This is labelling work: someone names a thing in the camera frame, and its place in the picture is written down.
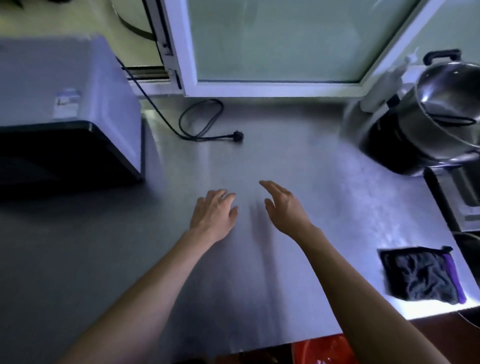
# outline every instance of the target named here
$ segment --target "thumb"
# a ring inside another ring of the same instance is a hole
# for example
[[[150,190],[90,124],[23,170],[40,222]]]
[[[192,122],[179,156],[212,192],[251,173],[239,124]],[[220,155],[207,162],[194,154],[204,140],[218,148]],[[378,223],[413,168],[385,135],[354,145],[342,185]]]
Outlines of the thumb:
[[[239,207],[235,206],[233,209],[230,210],[230,213],[228,214],[228,217],[230,218],[232,226],[235,225],[238,215],[239,215]]]
[[[271,219],[273,216],[273,213],[275,212],[275,205],[273,204],[272,200],[270,200],[269,198],[265,199],[265,209],[267,210],[268,215]]]

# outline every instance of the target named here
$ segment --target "black plug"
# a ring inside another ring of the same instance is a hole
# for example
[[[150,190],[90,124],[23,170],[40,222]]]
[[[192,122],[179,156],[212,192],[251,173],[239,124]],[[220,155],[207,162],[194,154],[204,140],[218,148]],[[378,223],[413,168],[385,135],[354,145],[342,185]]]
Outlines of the black plug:
[[[242,132],[239,132],[238,130],[236,130],[234,133],[233,133],[233,141],[235,143],[237,142],[241,142],[243,140],[243,133]]]

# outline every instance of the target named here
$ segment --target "forearm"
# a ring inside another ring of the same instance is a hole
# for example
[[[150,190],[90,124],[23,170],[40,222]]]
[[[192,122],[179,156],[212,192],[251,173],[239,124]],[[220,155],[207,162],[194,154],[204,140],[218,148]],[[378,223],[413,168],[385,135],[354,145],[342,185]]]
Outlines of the forearm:
[[[337,321],[361,363],[448,363],[443,355],[404,319],[311,226],[295,238],[304,251]]]
[[[196,231],[175,246],[67,351],[60,363],[133,363],[159,338],[185,280],[208,249]]]

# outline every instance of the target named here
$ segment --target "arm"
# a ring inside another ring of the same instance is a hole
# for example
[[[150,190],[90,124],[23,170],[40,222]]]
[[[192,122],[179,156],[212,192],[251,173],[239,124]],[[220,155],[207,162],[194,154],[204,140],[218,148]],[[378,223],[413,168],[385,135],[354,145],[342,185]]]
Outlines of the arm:
[[[175,246],[130,287],[59,360],[66,363],[137,363],[145,360],[167,322],[188,275],[202,255],[235,225],[235,194],[209,191],[199,198]]]
[[[265,208],[273,224],[297,242],[324,289],[332,311],[360,363],[448,364],[310,222],[296,197],[272,181]]]

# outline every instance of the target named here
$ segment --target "person's left hand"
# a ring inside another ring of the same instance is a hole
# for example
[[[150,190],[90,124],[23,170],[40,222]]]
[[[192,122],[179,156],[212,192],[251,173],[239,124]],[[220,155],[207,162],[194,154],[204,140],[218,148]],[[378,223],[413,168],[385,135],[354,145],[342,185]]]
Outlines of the person's left hand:
[[[227,190],[208,191],[205,198],[200,197],[193,211],[190,229],[207,235],[212,244],[227,236],[235,225],[239,208],[231,208],[235,194],[226,194]]]

